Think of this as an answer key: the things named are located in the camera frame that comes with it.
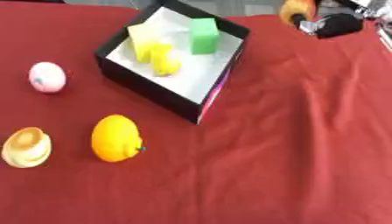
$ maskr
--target toy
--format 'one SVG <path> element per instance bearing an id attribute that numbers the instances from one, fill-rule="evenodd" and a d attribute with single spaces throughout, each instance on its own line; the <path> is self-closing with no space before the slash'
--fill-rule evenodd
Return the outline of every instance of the toy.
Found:
<path id="1" fill-rule="evenodd" d="M 159 43 L 158 36 L 150 24 L 137 24 L 128 27 L 131 46 L 135 49 L 139 63 L 151 62 L 158 76 L 174 74 L 179 70 L 179 57 L 171 54 L 172 46 Z"/>
<path id="2" fill-rule="evenodd" d="M 91 146 L 95 155 L 107 162 L 118 162 L 144 151 L 137 126 L 122 115 L 110 115 L 94 127 Z"/>
<path id="3" fill-rule="evenodd" d="M 299 27 L 301 20 L 313 20 L 315 14 L 315 0 L 286 0 L 279 13 L 287 25 L 296 27 Z"/>
<path id="4" fill-rule="evenodd" d="M 39 62 L 30 69 L 29 81 L 39 92 L 57 93 L 66 85 L 66 75 L 56 64 Z"/>
<path id="5" fill-rule="evenodd" d="M 151 51 L 151 63 L 158 76 L 175 74 L 181 64 L 179 58 L 171 54 L 171 45 L 155 45 Z"/>
<path id="6" fill-rule="evenodd" d="M 151 50 L 158 44 L 158 37 L 151 25 L 137 24 L 128 27 L 131 46 L 135 49 L 136 59 L 139 63 L 148 63 L 151 59 Z"/>
<path id="7" fill-rule="evenodd" d="M 214 18 L 194 18 L 190 33 L 192 54 L 215 53 L 220 34 Z"/>
<path id="8" fill-rule="evenodd" d="M 13 167 L 28 168 L 44 163 L 51 154 L 50 137 L 39 128 L 15 132 L 3 145 L 2 157 Z"/>

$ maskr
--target orange fruit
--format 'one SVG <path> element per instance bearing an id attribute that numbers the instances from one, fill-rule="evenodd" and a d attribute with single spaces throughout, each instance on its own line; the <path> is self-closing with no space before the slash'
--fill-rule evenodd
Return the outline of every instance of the orange fruit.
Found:
<path id="1" fill-rule="evenodd" d="M 94 127 L 91 146 L 95 155 L 107 162 L 132 158 L 144 149 L 137 126 L 122 115 L 100 120 Z"/>

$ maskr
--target red tablecloth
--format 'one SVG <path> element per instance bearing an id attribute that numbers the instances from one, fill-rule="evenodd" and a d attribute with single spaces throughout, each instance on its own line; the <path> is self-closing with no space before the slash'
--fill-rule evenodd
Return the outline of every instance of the red tablecloth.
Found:
<path id="1" fill-rule="evenodd" d="M 0 163 L 4 224 L 392 223 L 392 54 L 373 26 L 331 40 L 275 16 L 231 18 L 248 46 L 200 126 L 100 74 L 93 50 L 137 12 L 0 3 L 0 138 L 38 126 L 53 140 L 36 168 Z M 63 92 L 27 81 L 38 61 Z M 97 159 L 94 125 L 122 114 L 148 150 Z"/>

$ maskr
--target white paper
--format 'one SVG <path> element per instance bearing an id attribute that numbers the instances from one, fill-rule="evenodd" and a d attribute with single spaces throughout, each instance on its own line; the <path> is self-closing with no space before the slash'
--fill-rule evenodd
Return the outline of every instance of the white paper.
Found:
<path id="1" fill-rule="evenodd" d="M 173 53 L 181 58 L 180 70 L 171 76 L 157 77 L 154 75 L 150 63 L 138 63 L 129 38 L 111 52 L 107 59 L 178 95 L 201 104 L 243 40 L 221 31 L 216 53 L 191 55 L 189 38 L 191 21 L 192 19 L 189 17 L 162 7 L 145 22 L 153 23 L 158 27 L 157 35 L 161 37 L 160 41 L 171 44 Z"/>

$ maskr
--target yellow toy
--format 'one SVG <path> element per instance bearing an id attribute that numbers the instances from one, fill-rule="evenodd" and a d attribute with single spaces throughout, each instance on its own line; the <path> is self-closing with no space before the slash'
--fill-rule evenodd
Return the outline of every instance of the yellow toy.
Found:
<path id="1" fill-rule="evenodd" d="M 144 151 L 137 126 L 122 115 L 110 115 L 94 127 L 91 145 L 98 158 L 118 162 Z"/>
<path id="2" fill-rule="evenodd" d="M 128 27 L 128 33 L 137 61 L 139 63 L 150 62 L 151 49 L 158 44 L 154 28 L 148 24 L 136 24 Z"/>
<path id="3" fill-rule="evenodd" d="M 171 55 L 172 46 L 159 43 L 156 28 L 151 24 L 137 24 L 128 27 L 131 47 L 139 63 L 151 62 L 158 76 L 174 74 L 181 66 L 179 57 Z"/>
<path id="4" fill-rule="evenodd" d="M 158 76 L 166 76 L 168 74 L 175 74 L 181 63 L 179 58 L 171 57 L 171 45 L 155 45 L 151 52 L 151 63 L 155 73 Z"/>

